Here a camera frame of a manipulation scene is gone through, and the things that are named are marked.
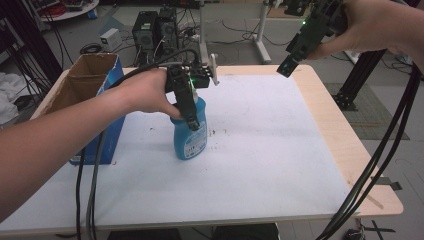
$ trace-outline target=floor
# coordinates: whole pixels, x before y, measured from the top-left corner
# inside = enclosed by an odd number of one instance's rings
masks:
[[[139,5],[118,5],[116,8],[103,5],[97,7],[98,18],[95,20],[88,19],[86,15],[83,15],[55,23],[54,26],[59,30],[72,61],[78,58],[79,51],[84,45],[100,43],[99,36],[104,29],[121,27],[122,34],[125,34],[124,31],[130,31],[131,26],[120,24],[119,21],[116,21],[116,18],[119,19],[119,17],[114,15],[119,10],[130,9],[129,7],[141,8]],[[192,10],[192,13],[194,15],[193,19],[198,21],[199,15],[197,10]],[[112,16],[116,17],[114,21],[111,21]],[[249,19],[221,20],[219,18],[207,21],[205,28],[208,51],[219,55],[218,65],[257,65],[262,63],[251,41],[233,44],[217,43],[237,41],[242,37],[243,32],[225,28],[224,24],[229,28],[253,30],[257,22],[257,20]],[[192,26],[192,18],[188,18],[187,16],[182,18],[181,25]],[[300,20],[292,19],[269,19],[267,21],[264,32],[267,38],[264,40],[264,44],[272,59],[271,64],[279,65],[285,59],[287,52],[285,51],[285,46],[282,46],[282,44],[289,42],[293,38],[299,30],[300,25]],[[43,35],[57,58],[61,59],[62,54],[60,53],[58,41],[53,31],[44,31]],[[122,50],[118,52],[124,67],[131,66],[134,62],[136,51],[134,47],[131,47],[132,44],[132,40],[124,42],[121,46]],[[63,68],[69,68],[72,65],[71,61],[66,55],[63,56],[63,59]],[[386,53],[383,56],[383,60],[384,62],[379,62],[367,80],[367,84],[388,111],[393,114],[407,84],[409,75],[387,67],[391,63],[396,62],[392,54]],[[304,61],[302,64],[311,65],[324,83],[343,83],[354,66],[352,62],[347,60],[344,53],[335,54],[321,60]],[[9,60],[0,65],[0,71],[19,74],[13,62]],[[422,226],[424,226],[424,161],[422,161],[424,156],[424,128],[421,126],[422,119],[424,119],[423,102],[424,89],[423,86],[420,86],[406,127],[406,134],[410,140],[402,140],[392,163],[384,173],[391,181],[397,181],[402,186],[403,189],[396,191],[396,194],[404,204],[404,212],[399,216],[362,219],[362,224],[366,227],[372,228],[372,220],[374,220],[378,227],[396,231],[395,233],[383,232],[382,239],[385,240],[424,239],[424,232],[422,230]],[[362,142],[370,154],[374,152],[379,144],[378,140],[363,140]],[[279,222],[278,227],[280,229],[281,239],[303,240],[316,238],[326,224],[327,221],[295,221]],[[343,234],[349,228],[357,228],[355,220],[347,222],[331,239],[343,239]],[[202,226],[196,230],[200,230],[210,236],[210,227]],[[206,239],[192,228],[182,228],[180,232],[184,240]],[[107,234],[107,232],[100,232],[99,239],[106,239]],[[365,235],[368,240],[381,239],[375,231],[366,231]],[[59,238],[56,236],[20,236],[4,239],[35,240]]]

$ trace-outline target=white tabletop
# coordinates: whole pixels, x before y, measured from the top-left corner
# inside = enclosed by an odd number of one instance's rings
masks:
[[[336,212],[348,186],[295,82],[280,75],[220,81],[199,90],[209,136],[194,159],[176,158],[166,115],[127,116],[114,164],[99,169],[99,229],[330,218]],[[91,172],[85,168],[83,210]],[[73,230],[76,175],[77,167],[65,165],[0,225],[0,235]]]

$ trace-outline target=cardboard box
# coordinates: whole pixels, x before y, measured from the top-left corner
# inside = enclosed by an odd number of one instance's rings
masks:
[[[72,106],[85,101],[108,89],[111,84],[123,76],[123,70],[116,54],[84,54],[70,68],[65,79],[58,87],[40,115]],[[121,133],[125,117],[122,117],[104,131],[100,164],[110,164],[116,144]],[[84,163],[92,165],[95,162],[100,138],[96,136],[86,146]],[[80,153],[70,160],[71,164],[79,164]]]

